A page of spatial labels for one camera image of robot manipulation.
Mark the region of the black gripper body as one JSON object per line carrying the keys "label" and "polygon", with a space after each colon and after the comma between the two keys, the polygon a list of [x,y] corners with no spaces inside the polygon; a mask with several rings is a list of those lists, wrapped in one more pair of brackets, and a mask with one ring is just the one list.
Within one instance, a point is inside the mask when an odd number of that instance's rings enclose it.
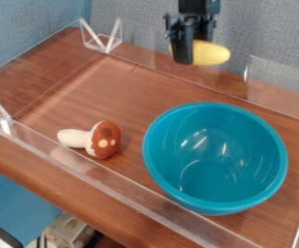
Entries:
{"label": "black gripper body", "polygon": [[172,19],[183,16],[213,17],[220,13],[220,0],[179,0],[179,13],[165,14],[165,28],[172,26]]}

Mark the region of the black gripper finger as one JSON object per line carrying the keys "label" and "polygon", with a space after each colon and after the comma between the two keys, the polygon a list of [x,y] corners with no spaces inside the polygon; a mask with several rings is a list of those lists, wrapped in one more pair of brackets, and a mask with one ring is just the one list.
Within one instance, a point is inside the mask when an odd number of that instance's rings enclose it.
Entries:
{"label": "black gripper finger", "polygon": [[192,63],[192,27],[177,21],[169,32],[173,60],[183,64]]}
{"label": "black gripper finger", "polygon": [[216,27],[216,20],[209,17],[208,19],[201,18],[199,21],[196,37],[207,42],[213,39],[213,29]]}

